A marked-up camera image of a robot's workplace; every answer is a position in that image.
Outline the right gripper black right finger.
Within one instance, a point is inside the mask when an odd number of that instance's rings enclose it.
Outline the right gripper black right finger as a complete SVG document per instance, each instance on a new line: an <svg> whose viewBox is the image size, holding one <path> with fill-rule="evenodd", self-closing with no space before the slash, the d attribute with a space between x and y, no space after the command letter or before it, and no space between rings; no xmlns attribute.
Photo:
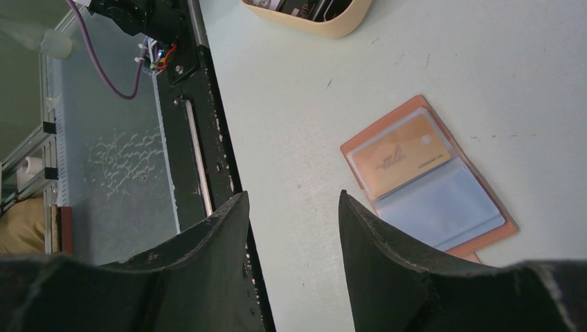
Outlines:
<svg viewBox="0 0 587 332"><path fill-rule="evenodd" d="M412 238L346 191L338 224L356 331L488 331L504 324L495 268Z"/></svg>

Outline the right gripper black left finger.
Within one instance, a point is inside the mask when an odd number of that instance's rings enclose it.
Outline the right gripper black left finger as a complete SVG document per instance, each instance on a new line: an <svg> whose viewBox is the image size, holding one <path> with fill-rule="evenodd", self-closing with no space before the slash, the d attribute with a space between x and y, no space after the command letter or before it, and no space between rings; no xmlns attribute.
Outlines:
<svg viewBox="0 0 587 332"><path fill-rule="evenodd" d="M172 239L109 267L147 272L139 331L264 331L246 257L249 196L236 194Z"/></svg>

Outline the tan credit card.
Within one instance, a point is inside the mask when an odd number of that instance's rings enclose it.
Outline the tan credit card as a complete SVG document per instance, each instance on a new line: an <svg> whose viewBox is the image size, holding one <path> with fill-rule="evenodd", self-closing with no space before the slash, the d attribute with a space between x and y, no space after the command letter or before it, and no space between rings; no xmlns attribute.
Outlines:
<svg viewBox="0 0 587 332"><path fill-rule="evenodd" d="M377 199L452 158L428 112L419 109L347 153L368 196Z"/></svg>

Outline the yellow oval tray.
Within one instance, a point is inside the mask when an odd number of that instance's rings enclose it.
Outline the yellow oval tray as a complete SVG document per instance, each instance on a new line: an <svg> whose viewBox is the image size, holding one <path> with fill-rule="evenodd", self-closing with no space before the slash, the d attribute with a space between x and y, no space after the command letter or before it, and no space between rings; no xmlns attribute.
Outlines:
<svg viewBox="0 0 587 332"><path fill-rule="evenodd" d="M371 1L243 1L258 17L321 37L336 39L353 32Z"/></svg>

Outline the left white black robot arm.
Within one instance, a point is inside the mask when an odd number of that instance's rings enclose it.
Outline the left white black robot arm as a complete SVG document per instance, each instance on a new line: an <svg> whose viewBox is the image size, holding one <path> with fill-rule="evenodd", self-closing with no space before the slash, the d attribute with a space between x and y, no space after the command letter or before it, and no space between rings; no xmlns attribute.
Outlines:
<svg viewBox="0 0 587 332"><path fill-rule="evenodd" d="M88 9L131 36L143 34L166 46L195 44L185 1L94 0Z"/></svg>

